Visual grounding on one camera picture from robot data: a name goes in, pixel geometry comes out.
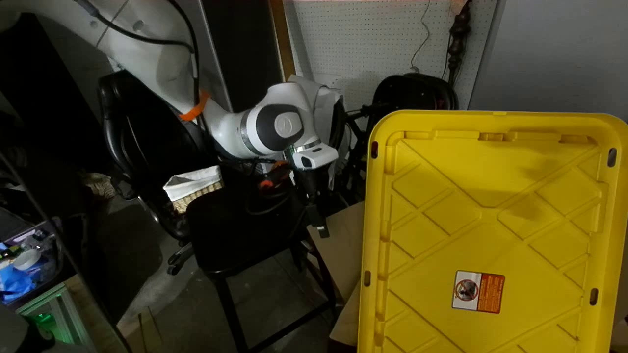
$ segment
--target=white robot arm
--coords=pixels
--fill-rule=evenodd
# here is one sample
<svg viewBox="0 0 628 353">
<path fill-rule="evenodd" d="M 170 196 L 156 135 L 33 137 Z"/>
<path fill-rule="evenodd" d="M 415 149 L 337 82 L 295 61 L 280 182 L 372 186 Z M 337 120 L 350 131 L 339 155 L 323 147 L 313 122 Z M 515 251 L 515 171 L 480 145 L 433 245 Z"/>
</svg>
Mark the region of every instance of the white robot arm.
<svg viewBox="0 0 628 353">
<path fill-rule="evenodd" d="M 176 112 L 195 106 L 193 49 L 184 18 L 166 0 L 0 0 L 3 14 L 48 18 L 138 78 Z M 301 88 L 282 82 L 246 112 L 229 114 L 209 100 L 201 108 L 211 137 L 235 159 L 282 159 L 311 171 L 337 159 L 319 143 Z"/>
</svg>

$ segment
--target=crate lid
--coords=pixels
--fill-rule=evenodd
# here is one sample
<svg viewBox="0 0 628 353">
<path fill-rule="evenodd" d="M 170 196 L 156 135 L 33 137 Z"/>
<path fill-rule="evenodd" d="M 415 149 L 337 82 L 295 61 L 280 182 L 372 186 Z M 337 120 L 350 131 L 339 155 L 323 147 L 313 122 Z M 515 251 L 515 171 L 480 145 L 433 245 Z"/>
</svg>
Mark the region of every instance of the crate lid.
<svg viewBox="0 0 628 353">
<path fill-rule="evenodd" d="M 623 122 L 409 112 L 370 133 L 358 351 L 608 351 Z"/>
</svg>

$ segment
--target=warning label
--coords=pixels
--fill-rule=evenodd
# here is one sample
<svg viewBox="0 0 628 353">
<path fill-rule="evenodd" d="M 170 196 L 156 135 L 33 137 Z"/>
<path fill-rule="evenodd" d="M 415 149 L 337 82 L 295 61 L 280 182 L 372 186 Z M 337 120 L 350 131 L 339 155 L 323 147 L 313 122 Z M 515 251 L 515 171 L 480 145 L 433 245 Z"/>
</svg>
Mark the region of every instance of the warning label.
<svg viewBox="0 0 628 353">
<path fill-rule="evenodd" d="M 452 308 L 498 314 L 505 277 L 492 273 L 456 271 Z"/>
</svg>

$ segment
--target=chair backrest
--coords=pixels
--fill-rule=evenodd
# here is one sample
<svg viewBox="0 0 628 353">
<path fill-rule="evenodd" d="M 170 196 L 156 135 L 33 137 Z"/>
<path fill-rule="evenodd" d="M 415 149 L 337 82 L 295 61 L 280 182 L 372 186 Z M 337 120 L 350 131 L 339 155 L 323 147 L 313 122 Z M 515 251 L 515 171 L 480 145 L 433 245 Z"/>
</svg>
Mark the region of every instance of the chair backrest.
<svg viewBox="0 0 628 353">
<path fill-rule="evenodd" d="M 103 76 L 97 98 L 117 178 L 140 196 L 162 226 L 168 224 L 162 220 L 172 216 L 162 192 L 168 176 L 217 161 L 205 133 L 182 124 L 168 104 L 125 71 Z"/>
</svg>

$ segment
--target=black chair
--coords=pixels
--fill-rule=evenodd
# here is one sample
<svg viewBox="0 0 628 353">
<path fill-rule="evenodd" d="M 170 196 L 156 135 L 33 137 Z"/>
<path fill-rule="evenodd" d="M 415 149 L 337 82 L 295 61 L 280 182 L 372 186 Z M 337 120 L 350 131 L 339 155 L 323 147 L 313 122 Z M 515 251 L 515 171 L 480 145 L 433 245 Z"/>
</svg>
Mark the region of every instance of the black chair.
<svg viewBox="0 0 628 353">
<path fill-rule="evenodd" d="M 335 306 L 335 288 L 305 233 L 305 206 L 290 184 L 260 194 L 250 169 L 221 163 L 223 188 L 193 200 L 184 216 L 172 212 L 162 184 L 170 175 L 213 165 L 215 155 L 201 131 L 182 126 L 176 116 L 127 73 L 99 82 L 103 131 L 119 178 L 180 241 L 190 241 L 197 267 L 215 284 L 237 351 L 258 351 Z M 280 253 L 292 251 L 325 294 L 325 302 L 248 347 L 233 306 L 227 278 Z"/>
</svg>

